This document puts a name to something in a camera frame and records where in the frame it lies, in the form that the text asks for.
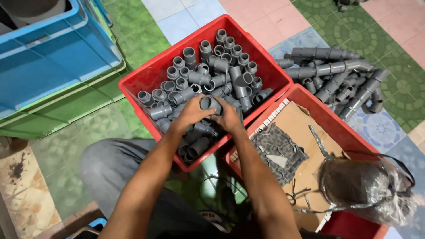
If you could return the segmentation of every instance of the person's arm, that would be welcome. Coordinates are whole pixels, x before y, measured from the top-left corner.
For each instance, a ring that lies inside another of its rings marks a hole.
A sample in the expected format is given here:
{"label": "person's arm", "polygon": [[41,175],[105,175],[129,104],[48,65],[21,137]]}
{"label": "person's arm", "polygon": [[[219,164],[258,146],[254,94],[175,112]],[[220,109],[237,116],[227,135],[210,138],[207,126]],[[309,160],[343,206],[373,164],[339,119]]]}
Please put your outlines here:
{"label": "person's arm", "polygon": [[223,106],[224,113],[221,117],[210,118],[233,137],[241,161],[242,177],[263,236],[268,239],[300,239],[289,200],[252,145],[248,133],[241,126],[235,107],[219,97],[216,99]]}
{"label": "person's arm", "polygon": [[141,162],[123,188],[108,223],[100,234],[106,238],[145,238],[152,208],[171,170],[174,154],[186,127],[215,112],[201,110],[203,94],[187,101],[161,140]]}

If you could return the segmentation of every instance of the person's hand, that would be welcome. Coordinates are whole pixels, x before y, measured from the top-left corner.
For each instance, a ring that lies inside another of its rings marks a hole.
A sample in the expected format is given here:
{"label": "person's hand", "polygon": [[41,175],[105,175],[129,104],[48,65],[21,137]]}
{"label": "person's hand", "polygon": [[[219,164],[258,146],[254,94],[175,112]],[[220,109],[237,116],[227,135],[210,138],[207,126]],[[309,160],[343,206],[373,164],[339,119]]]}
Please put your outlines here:
{"label": "person's hand", "polygon": [[223,129],[231,134],[236,132],[236,130],[244,129],[239,121],[238,113],[236,112],[236,108],[233,105],[227,103],[224,99],[214,96],[214,98],[220,103],[223,107],[223,115],[209,116],[210,119],[216,121],[219,125],[223,127]]}
{"label": "person's hand", "polygon": [[201,98],[204,97],[204,94],[198,94],[197,96],[190,98],[187,100],[186,105],[184,106],[183,110],[175,119],[176,123],[181,126],[182,128],[186,128],[189,125],[193,125],[196,122],[201,121],[201,119],[214,114],[215,109],[209,109],[209,110],[202,110],[199,102],[201,101]]}

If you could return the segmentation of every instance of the person's right hand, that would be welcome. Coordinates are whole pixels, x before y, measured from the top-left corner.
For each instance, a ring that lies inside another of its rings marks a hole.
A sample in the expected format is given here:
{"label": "person's right hand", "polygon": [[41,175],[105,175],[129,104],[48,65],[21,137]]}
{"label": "person's right hand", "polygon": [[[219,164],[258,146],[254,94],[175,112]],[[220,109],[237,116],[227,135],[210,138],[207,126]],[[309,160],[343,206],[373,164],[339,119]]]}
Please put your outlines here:
{"label": "person's right hand", "polygon": [[219,125],[221,125],[221,127],[223,127],[225,131],[231,134],[233,134],[236,130],[244,129],[241,125],[241,122],[239,121],[236,108],[218,96],[214,96],[214,98],[223,107],[223,115],[210,115],[209,118],[216,121]]}

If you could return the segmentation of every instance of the pile of pipe fittings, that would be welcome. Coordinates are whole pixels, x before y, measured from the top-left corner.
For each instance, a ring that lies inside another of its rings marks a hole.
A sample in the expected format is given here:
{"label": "pile of pipe fittings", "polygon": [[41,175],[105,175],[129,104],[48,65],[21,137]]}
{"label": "pile of pipe fittings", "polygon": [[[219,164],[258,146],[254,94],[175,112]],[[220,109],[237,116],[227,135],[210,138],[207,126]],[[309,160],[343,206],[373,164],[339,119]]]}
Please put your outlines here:
{"label": "pile of pipe fittings", "polygon": [[[389,71],[377,69],[359,54],[338,46],[293,48],[291,54],[275,61],[294,83],[302,84],[328,107],[338,109],[335,113],[346,122],[369,100],[371,113],[383,109],[380,84]],[[294,64],[300,67],[289,68]]]}
{"label": "pile of pipe fittings", "polygon": [[[222,114],[222,107],[213,97],[221,97],[244,115],[255,105],[261,105],[273,92],[262,89],[260,77],[256,77],[257,64],[249,60],[233,37],[224,29],[217,31],[216,43],[212,47],[207,40],[201,41],[200,63],[196,64],[195,49],[186,47],[183,58],[175,57],[167,69],[168,81],[152,94],[141,91],[139,101],[150,109],[151,118],[162,132],[166,132],[171,121],[183,110],[186,100],[203,93],[200,107],[204,110],[216,108],[216,115]],[[215,122],[203,119],[188,127],[177,150],[184,162],[192,164],[226,132]]]}

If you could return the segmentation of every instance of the plastic bag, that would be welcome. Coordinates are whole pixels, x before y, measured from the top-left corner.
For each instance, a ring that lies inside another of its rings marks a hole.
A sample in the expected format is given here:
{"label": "plastic bag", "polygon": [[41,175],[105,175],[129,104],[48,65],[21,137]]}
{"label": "plastic bag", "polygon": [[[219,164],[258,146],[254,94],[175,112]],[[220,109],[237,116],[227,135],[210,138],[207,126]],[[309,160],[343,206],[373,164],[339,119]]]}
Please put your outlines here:
{"label": "plastic bag", "polygon": [[379,161],[327,159],[319,168],[319,190],[327,202],[340,210],[378,224],[407,225],[417,207],[425,203],[421,195],[412,192],[415,181],[409,170],[394,160],[406,174],[384,158]]}

